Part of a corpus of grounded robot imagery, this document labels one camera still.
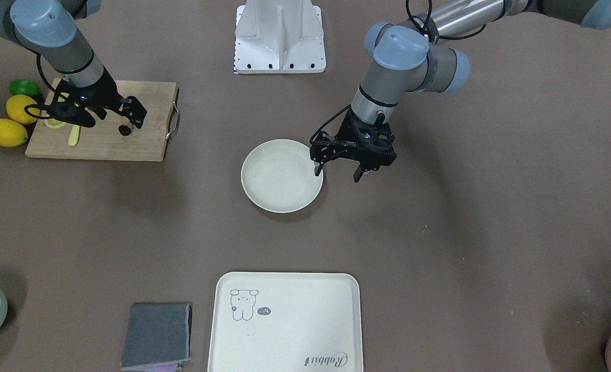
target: metal mount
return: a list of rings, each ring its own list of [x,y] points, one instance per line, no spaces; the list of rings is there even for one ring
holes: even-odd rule
[[[248,0],[237,8],[236,73],[326,69],[322,10],[310,0]]]

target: metal handle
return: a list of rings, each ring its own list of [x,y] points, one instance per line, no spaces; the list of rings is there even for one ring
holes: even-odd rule
[[[173,122],[173,118],[175,117],[175,113],[177,115],[177,120],[175,121],[175,127],[173,130],[170,130],[171,123]],[[168,122],[168,134],[165,135],[166,141],[169,141],[170,138],[179,130],[179,121],[181,120],[181,114],[179,113],[179,108],[177,108],[176,101],[173,101],[173,113],[170,115],[170,121]]]

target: white tray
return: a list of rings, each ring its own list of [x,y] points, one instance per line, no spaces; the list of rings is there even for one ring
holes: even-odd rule
[[[357,281],[334,273],[223,275],[208,370],[362,372]]]

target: black cable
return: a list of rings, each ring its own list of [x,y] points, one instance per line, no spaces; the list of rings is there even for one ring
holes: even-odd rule
[[[503,9],[501,9],[501,14],[498,17],[496,17],[496,19],[494,21],[498,21],[499,19],[504,17],[506,15],[507,10],[508,10],[507,9],[507,2],[504,1],[503,2]]]
[[[407,0],[405,7],[407,8],[407,16],[409,16],[409,20],[411,21],[411,23],[414,24],[414,27],[418,30],[419,33],[424,34],[425,31],[423,30],[423,27],[421,27],[421,25],[415,21],[416,17],[411,14],[411,9],[409,8],[409,0]]]
[[[39,115],[34,115],[33,113],[29,112],[29,109],[38,109],[39,111],[41,110],[45,110],[46,109],[46,105],[45,104],[29,104],[27,106],[25,106],[23,108],[23,111],[25,111],[26,114],[32,116],[35,119],[51,119],[53,118],[53,116],[39,116]]]
[[[457,37],[456,36],[441,36],[440,38],[442,38],[443,40],[464,40],[464,39],[472,38],[475,35],[478,35],[485,29],[485,27],[487,27],[487,24],[483,24],[480,30],[475,31],[475,33],[472,33],[469,35],[457,36]]]
[[[312,135],[312,137],[310,137],[310,144],[314,145],[314,144],[320,144],[320,145],[325,145],[325,144],[330,144],[330,141],[315,141],[315,137],[317,137],[317,135],[322,131],[322,129],[324,129],[324,127],[326,127],[326,125],[329,125],[330,122],[334,121],[335,118],[337,118],[338,116],[340,116],[340,114],[344,113],[345,111],[347,111],[349,108],[351,107],[351,104],[348,104],[345,108],[343,108],[342,110],[338,111],[338,113],[336,113],[335,115],[331,116],[331,118],[329,120],[326,120],[326,122],[324,124],[322,124],[322,126],[315,130],[315,134]]]
[[[425,20],[423,21],[424,28],[427,28],[427,23],[429,22],[430,18],[432,18],[432,0],[427,0],[427,17],[425,17]]]
[[[37,71],[39,71],[39,77],[41,77],[41,80],[43,81],[43,83],[46,84],[48,89],[50,89],[55,94],[59,95],[60,98],[64,98],[66,100],[67,97],[65,97],[62,94],[59,94],[57,92],[57,90],[55,88],[53,88],[53,85],[51,85],[51,83],[48,82],[48,79],[46,79],[46,75],[43,74],[43,68],[41,68],[41,54],[39,54],[37,52],[34,52],[34,54],[37,55]]]

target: green lime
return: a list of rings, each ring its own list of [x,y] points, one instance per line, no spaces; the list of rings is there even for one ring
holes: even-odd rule
[[[41,94],[39,85],[27,79],[16,79],[9,83],[9,92],[12,95],[23,94],[29,97],[34,97]]]

